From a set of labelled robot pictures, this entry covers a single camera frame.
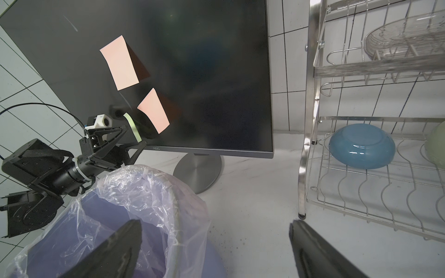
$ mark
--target metal rack leg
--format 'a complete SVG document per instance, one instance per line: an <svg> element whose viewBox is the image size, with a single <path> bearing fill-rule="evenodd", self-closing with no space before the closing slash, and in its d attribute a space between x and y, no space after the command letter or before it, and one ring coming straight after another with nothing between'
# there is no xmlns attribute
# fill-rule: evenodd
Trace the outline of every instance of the metal rack leg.
<svg viewBox="0 0 445 278"><path fill-rule="evenodd" d="M320 80L314 78L313 61L319 48L320 23L326 15L326 0L311 0L307 36L306 108L304 114L304 143L298 172L298 217L306 218L306 171L311 143L316 142Z"/></svg>

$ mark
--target pink sticky note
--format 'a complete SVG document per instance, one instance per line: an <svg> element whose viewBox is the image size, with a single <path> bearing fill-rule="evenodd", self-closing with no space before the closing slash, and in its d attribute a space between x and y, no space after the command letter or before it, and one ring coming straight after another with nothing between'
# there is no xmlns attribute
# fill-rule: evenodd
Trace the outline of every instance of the pink sticky note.
<svg viewBox="0 0 445 278"><path fill-rule="evenodd" d="M104 46L101 53L107 61L118 91L139 83L123 36Z"/></svg>
<svg viewBox="0 0 445 278"><path fill-rule="evenodd" d="M138 109L148 116L158 133L161 133L170 125L167 114L162 107L158 94L154 88L151 89L148 95L139 104Z"/></svg>

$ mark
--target black cable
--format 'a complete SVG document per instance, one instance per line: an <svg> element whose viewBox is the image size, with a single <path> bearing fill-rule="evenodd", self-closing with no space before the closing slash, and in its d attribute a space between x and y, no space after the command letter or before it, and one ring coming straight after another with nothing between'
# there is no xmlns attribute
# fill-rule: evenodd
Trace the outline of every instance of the black cable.
<svg viewBox="0 0 445 278"><path fill-rule="evenodd" d="M46 105L46 106L51 106L51 107L54 107L54 108L57 108L57 109L60 109L60 110L62 110L63 112L66 112L66 113L68 113L68 114L70 114L71 116L73 116L73 118L74 119L76 119L76 121L78 122L78 124L80 124L81 125L81 127L83 128L83 130L84 130L84 135L86 135L86 132L85 132L85 126L84 126L84 124L82 124L82 122L81 122L81 120L79 120L76 116L74 116L73 114L71 114L70 112L68 112L68 111L66 111L65 109L62 109L62 108L60 108L60 107L57 107L57 106L55 106L55 105L52 105L52 104L46 104L46 103L40 103L40 102L27 102L27 103L20 103L20 104L16 104L16 105L13 105L13 106L10 106L10 107L8 107L8 108L6 108L5 110L3 110L2 112L0 112L0 116L1 116L1 114L3 114L3 113L5 113L6 111L8 111L9 109L12 109L12 108L14 108L14 107L17 107L17 106L22 106L22 105L30 105L30 104L37 104L37 105Z"/></svg>

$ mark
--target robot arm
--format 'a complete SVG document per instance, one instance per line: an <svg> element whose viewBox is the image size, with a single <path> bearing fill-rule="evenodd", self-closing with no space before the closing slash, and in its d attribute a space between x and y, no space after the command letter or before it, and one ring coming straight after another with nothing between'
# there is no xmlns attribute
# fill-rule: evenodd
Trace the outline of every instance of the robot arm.
<svg viewBox="0 0 445 278"><path fill-rule="evenodd" d="M8 211L8 237L44 227L63 205L61 195L77 196L85 183L93 184L103 171L134 164L147 145L141 141L117 146L127 127L109 127L112 121L106 115L92 120L94 124L85 128L85 137L79 140L82 154L78 157L34 139L3 160L2 171L31 189L4 197L8 202L0 210ZM131 148L137 151L129 157Z"/></svg>

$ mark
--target monitor screen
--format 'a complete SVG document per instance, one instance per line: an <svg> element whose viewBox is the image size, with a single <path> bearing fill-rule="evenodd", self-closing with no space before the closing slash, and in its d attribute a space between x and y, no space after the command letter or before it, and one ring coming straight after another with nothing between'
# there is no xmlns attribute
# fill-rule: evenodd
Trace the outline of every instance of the monitor screen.
<svg viewBox="0 0 445 278"><path fill-rule="evenodd" d="M273 155L265 0L17 0L0 25L83 123L128 113L148 149ZM143 74L118 90L101 49L120 36ZM160 133L138 109L153 88Z"/></svg>

